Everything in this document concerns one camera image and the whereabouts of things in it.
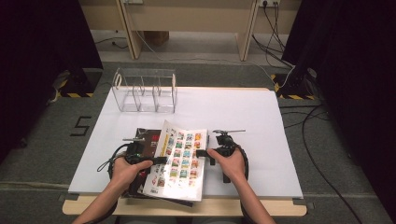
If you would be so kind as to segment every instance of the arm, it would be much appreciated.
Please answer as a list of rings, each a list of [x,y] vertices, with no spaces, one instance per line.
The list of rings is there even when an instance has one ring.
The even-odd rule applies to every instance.
[[[152,161],[142,161],[131,165],[123,158],[120,160],[116,159],[113,177],[110,182],[85,211],[74,220],[73,224],[86,223],[103,216],[110,210],[121,194],[128,189],[137,173],[140,170],[149,168],[151,165]]]
[[[256,223],[275,223],[245,178],[245,164],[239,148],[227,158],[212,148],[207,153],[220,164],[223,173],[230,177],[248,215]]]

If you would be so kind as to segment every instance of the clear acrylic organizer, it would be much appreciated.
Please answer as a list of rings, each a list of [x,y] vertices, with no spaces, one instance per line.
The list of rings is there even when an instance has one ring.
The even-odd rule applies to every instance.
[[[118,68],[112,90],[122,112],[175,113],[175,70]]]

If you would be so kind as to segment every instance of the book cover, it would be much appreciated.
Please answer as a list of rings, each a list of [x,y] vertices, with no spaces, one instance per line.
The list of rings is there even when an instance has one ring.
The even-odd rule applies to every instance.
[[[142,193],[151,197],[189,202],[202,200],[205,158],[196,157],[206,149],[207,130],[183,130],[167,120],[163,124],[155,157],[167,157],[166,164],[154,165]]]

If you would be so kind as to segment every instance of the book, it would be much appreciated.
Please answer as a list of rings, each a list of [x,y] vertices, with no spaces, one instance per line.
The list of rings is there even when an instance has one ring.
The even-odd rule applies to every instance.
[[[207,140],[206,129],[183,130],[166,120],[154,156],[167,157],[167,163],[151,166],[141,193],[154,198],[200,202],[205,158],[197,158],[196,150],[206,149]]]

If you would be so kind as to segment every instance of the electrical outlet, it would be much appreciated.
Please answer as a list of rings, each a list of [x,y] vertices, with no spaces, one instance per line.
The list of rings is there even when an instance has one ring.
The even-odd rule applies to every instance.
[[[262,3],[264,1],[265,0],[260,0],[259,7],[262,7]],[[266,0],[266,1],[267,1],[267,7],[274,7],[276,4],[279,6],[280,4],[280,0]]]

